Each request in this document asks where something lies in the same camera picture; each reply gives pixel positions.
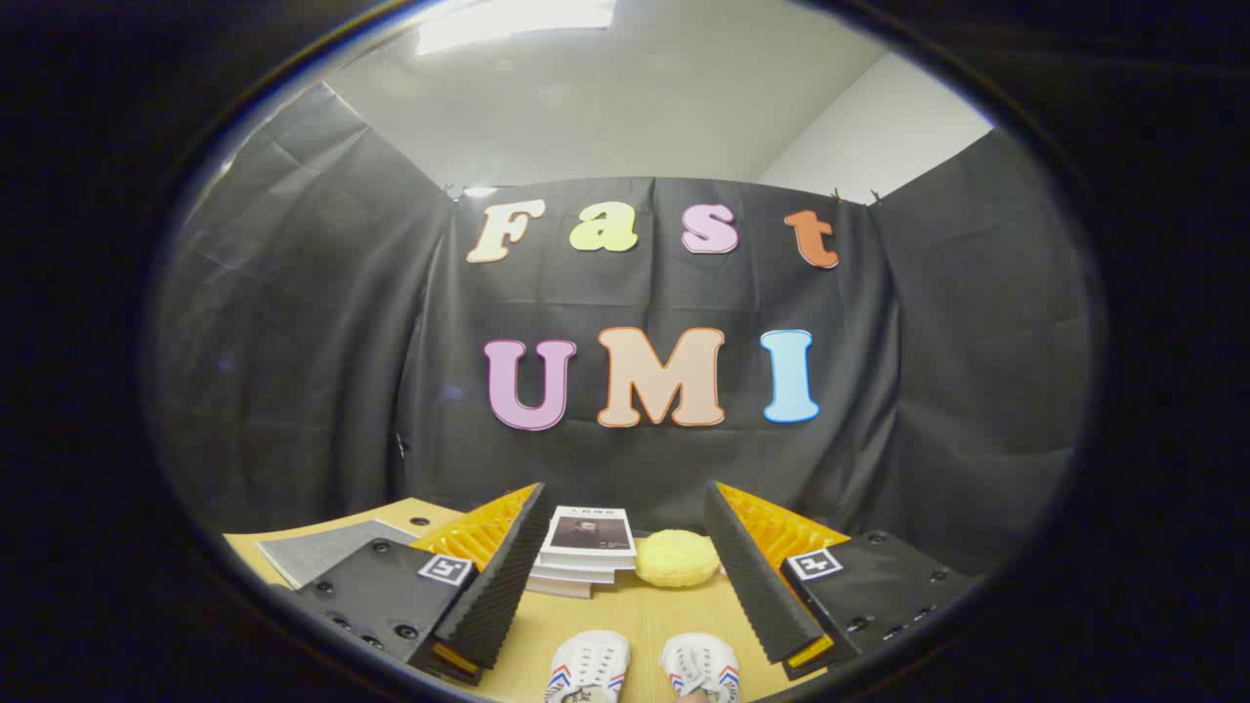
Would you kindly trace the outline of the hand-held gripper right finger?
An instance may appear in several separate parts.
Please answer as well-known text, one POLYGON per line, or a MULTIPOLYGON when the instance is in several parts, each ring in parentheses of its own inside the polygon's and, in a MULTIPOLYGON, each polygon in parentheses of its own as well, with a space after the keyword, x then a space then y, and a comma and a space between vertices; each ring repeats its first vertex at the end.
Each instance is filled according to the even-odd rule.
POLYGON ((704 523, 765 657, 790 680, 892 648, 980 583, 889 530, 849 537, 726 483, 708 484, 704 523))

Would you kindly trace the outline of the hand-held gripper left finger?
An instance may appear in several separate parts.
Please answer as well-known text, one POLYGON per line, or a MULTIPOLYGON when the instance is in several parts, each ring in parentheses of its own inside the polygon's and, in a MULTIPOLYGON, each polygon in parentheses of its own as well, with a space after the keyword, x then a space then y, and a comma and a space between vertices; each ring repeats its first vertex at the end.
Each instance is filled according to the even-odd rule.
POLYGON ((402 665, 475 685, 498 662, 550 519, 534 483, 421 539, 362 538, 278 595, 402 665))

